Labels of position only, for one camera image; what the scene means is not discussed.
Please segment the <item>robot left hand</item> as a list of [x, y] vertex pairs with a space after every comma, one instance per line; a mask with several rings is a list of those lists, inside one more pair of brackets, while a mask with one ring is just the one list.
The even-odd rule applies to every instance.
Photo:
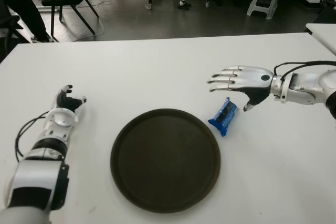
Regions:
[[80, 99], [69, 97], [68, 94], [72, 93], [73, 85], [63, 86], [56, 95], [55, 107], [68, 109], [75, 112], [80, 106], [87, 102], [86, 97]]

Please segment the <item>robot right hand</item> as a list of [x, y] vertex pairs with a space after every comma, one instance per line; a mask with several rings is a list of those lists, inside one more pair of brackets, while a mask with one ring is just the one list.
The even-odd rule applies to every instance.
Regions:
[[274, 73], [267, 69], [230, 66], [213, 74], [207, 83], [213, 85], [210, 92], [232, 91], [247, 95], [249, 100], [243, 110], [248, 111], [268, 98], [273, 77]]

